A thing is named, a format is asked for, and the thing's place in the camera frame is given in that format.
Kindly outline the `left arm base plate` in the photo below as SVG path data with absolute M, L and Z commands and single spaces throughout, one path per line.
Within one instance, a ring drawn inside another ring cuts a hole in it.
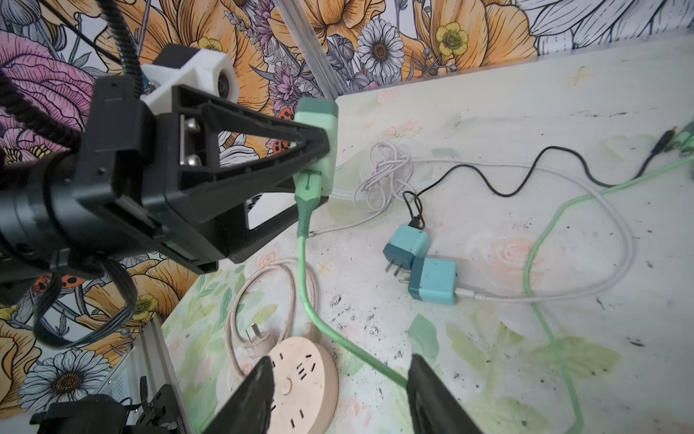
M 174 387 L 164 384 L 152 400 L 148 399 L 148 383 L 146 376 L 139 381 L 140 401 L 139 410 L 142 414 L 137 423 L 130 427 L 132 433 L 184 433 L 184 423 L 181 419 L 178 401 Z

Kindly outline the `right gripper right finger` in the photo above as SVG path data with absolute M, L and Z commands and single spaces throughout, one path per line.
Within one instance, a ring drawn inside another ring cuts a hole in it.
M 415 433 L 483 433 L 419 354 L 412 356 L 406 391 Z

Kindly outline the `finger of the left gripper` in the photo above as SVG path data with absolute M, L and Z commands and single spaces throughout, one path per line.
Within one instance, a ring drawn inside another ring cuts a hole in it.
M 234 263 L 247 260 L 254 253 L 298 222 L 296 204 L 276 214 L 259 226 L 249 228 L 248 212 L 239 200 L 216 198 L 216 240 L 219 254 L 216 260 L 229 259 Z
M 266 116 L 184 85 L 173 87 L 173 113 L 199 123 L 200 131 L 184 144 L 202 153 L 200 166 L 175 171 L 175 209 L 218 209 L 219 195 L 246 204 L 309 165 L 310 155 L 300 133 L 303 125 L 297 122 Z M 288 142 L 293 147 L 276 156 L 223 166 L 219 144 L 222 132 Z

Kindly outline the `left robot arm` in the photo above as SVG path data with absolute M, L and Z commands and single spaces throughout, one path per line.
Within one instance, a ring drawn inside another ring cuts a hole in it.
M 55 349 L 72 347 L 43 318 L 64 276 L 108 275 L 124 299 L 79 340 L 96 343 L 136 311 L 122 259 L 158 251 L 198 274 L 246 260 L 291 225 L 307 235 L 334 181 L 334 101 L 302 99 L 293 120 L 249 110 L 226 54 L 170 44 L 142 65 L 117 3 L 98 7 L 123 72 L 96 81 L 84 130 L 1 78 L 4 112 L 60 147 L 1 168 L 1 301 L 17 303 L 49 276 L 34 335 Z

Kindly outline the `green charger adapter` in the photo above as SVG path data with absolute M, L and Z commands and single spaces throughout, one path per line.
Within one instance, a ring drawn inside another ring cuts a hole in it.
M 337 157 L 339 108 L 332 99 L 300 99 L 295 121 L 302 124 L 300 133 L 308 151 L 308 170 L 320 174 L 321 197 L 328 197 L 334 187 Z

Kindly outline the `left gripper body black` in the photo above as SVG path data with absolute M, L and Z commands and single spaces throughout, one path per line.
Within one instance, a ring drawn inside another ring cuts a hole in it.
M 228 90 L 175 84 L 159 113 L 128 76 L 99 79 L 72 179 L 85 215 L 76 220 L 81 260 L 124 259 L 159 251 L 199 274 L 228 253 L 209 195 L 220 170 L 217 129 L 206 103 Z

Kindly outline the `round pink socket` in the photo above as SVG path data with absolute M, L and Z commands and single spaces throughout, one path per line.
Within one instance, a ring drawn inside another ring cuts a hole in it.
M 274 377 L 270 433 L 325 433 L 338 402 L 334 358 L 321 345 L 293 336 L 269 353 Z

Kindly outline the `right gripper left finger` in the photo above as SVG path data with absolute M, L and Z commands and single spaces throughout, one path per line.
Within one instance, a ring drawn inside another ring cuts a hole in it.
M 271 358 L 262 357 L 204 434 L 268 433 L 275 391 L 273 368 Z

